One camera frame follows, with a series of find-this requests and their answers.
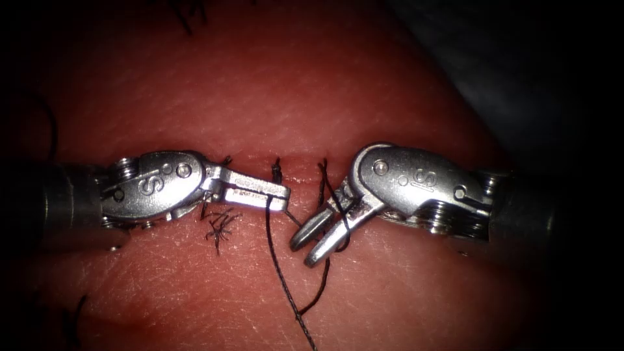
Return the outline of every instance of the black suture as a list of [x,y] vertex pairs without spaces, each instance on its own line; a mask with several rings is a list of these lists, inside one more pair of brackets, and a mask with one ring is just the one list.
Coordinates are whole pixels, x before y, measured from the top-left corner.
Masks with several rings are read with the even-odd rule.
[[327,176],[327,168],[320,163],[318,164],[318,167],[320,168],[320,171],[323,174],[323,178],[325,179],[325,185],[327,186],[327,189],[330,191],[330,196],[336,203],[336,207],[338,207],[340,218],[344,223],[344,227],[346,228],[346,238],[344,239],[345,242],[342,245],[342,247],[336,249],[336,252],[343,252],[347,248],[347,246],[349,246],[349,242],[351,242],[351,229],[349,228],[349,223],[346,220],[346,211],[345,209],[343,209],[343,206],[340,204],[340,201],[338,200],[338,196],[336,196],[336,193],[333,191],[332,184],[330,183],[330,180],[328,179],[328,176]]
[[230,223],[232,223],[232,221],[234,221],[236,218],[242,216],[242,213],[232,215],[231,214],[232,210],[234,210],[234,207],[230,207],[229,209],[225,210],[222,213],[211,212],[209,214],[205,214],[202,211],[202,214],[201,214],[202,216],[200,217],[200,220],[204,220],[210,216],[216,216],[216,218],[208,221],[208,224],[213,230],[206,233],[206,236],[204,238],[208,240],[209,237],[214,236],[214,241],[215,241],[214,247],[216,248],[217,256],[221,256],[221,251],[219,250],[219,243],[221,239],[228,241],[229,239],[226,236],[226,234],[228,235],[232,234],[232,232],[227,230],[226,227]]
[[206,24],[208,22],[208,19],[206,18],[206,9],[203,6],[203,0],[195,0],[190,4],[190,9],[188,10],[188,15],[189,16],[194,16],[195,15],[195,11],[199,8],[200,10],[200,15],[201,15],[201,20],[204,24]]
[[52,108],[48,105],[46,99],[44,99],[41,94],[24,88],[8,88],[7,92],[9,94],[25,96],[26,98],[33,100],[37,105],[39,105],[39,107],[41,107],[42,110],[44,110],[47,120],[50,123],[50,150],[47,153],[47,159],[49,161],[53,161],[57,156],[57,150],[59,148],[59,125],[57,117],[54,115],[54,111],[52,111]]
[[281,182],[284,179],[284,176],[281,173],[281,166],[279,163],[280,163],[280,158],[278,157],[275,160],[275,163],[271,164],[271,175],[273,176],[273,183],[275,184],[281,184]]
[[224,165],[224,166],[227,166],[230,163],[232,163],[232,156],[230,156],[230,155],[226,156],[226,158],[223,159],[223,161],[221,161],[221,164]]
[[266,199],[267,203],[265,207],[265,218],[266,218],[266,228],[267,228],[266,240],[268,242],[268,250],[271,254],[271,259],[273,260],[273,266],[275,267],[275,271],[278,274],[278,278],[280,280],[279,282],[281,283],[281,288],[284,290],[284,293],[286,294],[286,297],[288,298],[288,303],[291,305],[292,312],[294,313],[294,317],[297,319],[297,322],[299,322],[299,326],[301,327],[301,330],[303,331],[305,338],[310,344],[310,347],[312,348],[312,350],[317,351],[318,350],[317,346],[314,344],[314,340],[312,340],[312,336],[310,335],[310,332],[307,330],[306,324],[303,318],[301,317],[301,314],[297,310],[297,305],[294,303],[293,296],[291,295],[291,292],[288,289],[288,285],[286,285],[286,280],[284,279],[284,275],[281,273],[281,268],[280,268],[280,263],[278,262],[278,257],[275,254],[275,247],[273,245],[273,237],[271,234],[271,211],[270,211],[271,201],[273,201],[273,196],[269,195],[268,198]]
[[296,224],[299,228],[301,228],[301,227],[302,227],[301,222],[299,222],[299,221],[297,220],[297,218],[295,218],[295,217],[294,217],[294,215],[293,215],[290,211],[288,211],[288,210],[284,210],[284,213],[285,213],[285,214],[288,216],[288,218],[290,218],[290,219],[292,220],[292,222],[293,222],[293,223],[295,223],[295,224]]
[[67,350],[80,349],[81,347],[80,339],[78,338],[78,318],[85,302],[86,295],[82,295],[72,315],[67,309],[62,311],[62,328],[65,341],[67,342]]
[[[281,166],[280,166],[280,158],[278,157],[275,160],[275,163],[271,165],[271,176],[272,176],[272,182],[275,184],[281,184],[281,182],[284,180],[284,175],[281,172]],[[284,210],[284,213],[288,216],[288,218],[290,218],[292,220],[293,223],[295,223],[299,228],[301,227],[301,222],[299,222],[297,220],[297,218],[295,218],[293,216],[293,214],[288,211],[288,209]]]
[[325,291],[325,286],[327,285],[327,276],[329,275],[329,273],[330,273],[330,258],[328,257],[325,259],[325,269],[323,270],[323,279],[320,281],[320,287],[318,288],[317,295],[314,296],[314,299],[312,299],[312,301],[307,306],[299,310],[299,314],[305,315],[306,312],[308,312],[312,307],[314,307],[314,305],[317,304],[317,302],[319,302],[321,295],[323,295],[323,292]]
[[[327,159],[325,158],[323,158],[323,167],[327,169]],[[321,175],[320,177],[320,186],[318,187],[318,189],[319,189],[318,190],[318,200],[319,200],[318,202],[319,203],[317,205],[317,208],[323,206],[325,203],[325,177],[323,175]],[[323,295],[323,292],[325,291],[325,286],[327,285],[327,277],[329,276],[329,273],[330,273],[330,265],[331,265],[330,258],[327,257],[325,259],[325,268],[323,269],[323,277],[320,281],[320,287],[318,288],[317,294],[316,296],[314,296],[314,299],[312,299],[312,301],[307,306],[299,310],[299,313],[301,313],[301,315],[304,315],[312,307],[314,307],[314,305],[316,305],[317,302],[319,302],[321,295]]]
[[[327,158],[323,158],[323,169],[327,169]],[[320,184],[318,190],[318,207],[323,206],[325,203],[325,177],[320,175]]]
[[189,23],[187,22],[187,19],[184,18],[184,16],[182,15],[182,12],[180,11],[180,8],[176,5],[175,0],[167,0],[167,5],[169,5],[169,7],[174,11],[174,14],[177,18],[178,21],[180,21],[180,24],[182,24],[182,27],[184,27],[184,30],[187,32],[187,34],[189,36],[193,35],[192,30],[189,27]]

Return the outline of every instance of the cut suture end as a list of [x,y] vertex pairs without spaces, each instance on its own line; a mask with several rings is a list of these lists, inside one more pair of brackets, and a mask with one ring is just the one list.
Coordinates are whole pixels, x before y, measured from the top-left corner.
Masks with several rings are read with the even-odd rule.
[[234,210],[234,207],[230,207],[229,209],[225,210],[224,212],[220,213],[220,212],[210,212],[209,214],[205,214],[204,211],[202,211],[202,216],[200,218],[200,220],[204,220],[206,218],[210,218],[212,217],[209,221],[208,224],[210,225],[211,229],[208,233],[206,233],[206,236],[204,237],[206,240],[208,240],[210,237],[214,237],[214,248],[216,249],[216,255],[217,256],[221,256],[221,251],[219,249],[219,244],[220,241],[223,239],[225,241],[228,241],[228,237],[227,235],[231,235],[232,232],[227,230],[227,226],[232,223],[236,218],[241,217],[242,213],[238,213],[238,214],[231,214],[232,210]]

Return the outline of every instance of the screw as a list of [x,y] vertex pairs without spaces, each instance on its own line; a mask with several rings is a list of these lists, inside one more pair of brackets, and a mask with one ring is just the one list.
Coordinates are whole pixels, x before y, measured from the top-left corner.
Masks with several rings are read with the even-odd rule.
[[125,194],[123,192],[122,189],[117,189],[115,190],[115,192],[112,194],[112,198],[117,201],[117,202],[121,202],[124,200]]
[[388,164],[384,160],[379,160],[372,166],[372,170],[374,170],[375,174],[378,176],[382,176],[388,173]]
[[466,191],[464,191],[462,188],[455,189],[455,198],[463,199],[464,196],[466,196]]
[[180,178],[188,178],[190,176],[190,166],[186,163],[181,163],[177,166],[175,172]]
[[165,164],[162,166],[162,172],[163,172],[164,174],[171,174],[171,172],[173,172],[173,171],[174,171],[174,169],[173,169],[173,168],[171,168],[171,164],[165,163]]

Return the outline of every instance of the pink skin surface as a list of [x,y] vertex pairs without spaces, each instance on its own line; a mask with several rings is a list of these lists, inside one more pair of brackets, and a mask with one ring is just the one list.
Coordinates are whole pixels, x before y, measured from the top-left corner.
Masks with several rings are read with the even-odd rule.
[[[270,179],[279,156],[289,209],[300,220],[316,207],[316,164],[328,158],[337,186],[370,142],[428,149],[468,168],[504,164],[483,125],[386,9],[331,3],[214,1],[207,25],[190,19],[193,37],[164,3],[95,6],[75,17],[79,30],[50,34],[48,57],[60,59],[33,63],[24,81],[57,114],[59,161],[109,164],[193,149],[214,161],[231,155],[230,168]],[[22,112],[32,117],[23,121],[41,119],[34,108]],[[47,130],[37,123],[21,123],[15,148],[43,154]],[[33,138],[39,129],[42,137]],[[234,212],[242,217],[220,257],[196,210],[134,232],[119,252],[15,263],[4,273],[12,291],[40,291],[52,309],[43,331],[27,331],[20,342],[62,348],[59,310],[87,294],[77,330],[85,350],[308,349],[271,262],[264,211]],[[271,226],[303,307],[323,267],[303,265],[311,246],[290,251],[296,226],[284,214],[274,213]],[[304,316],[320,350],[500,349],[534,318],[532,289],[512,272],[377,218],[332,255],[331,267],[324,295]]]

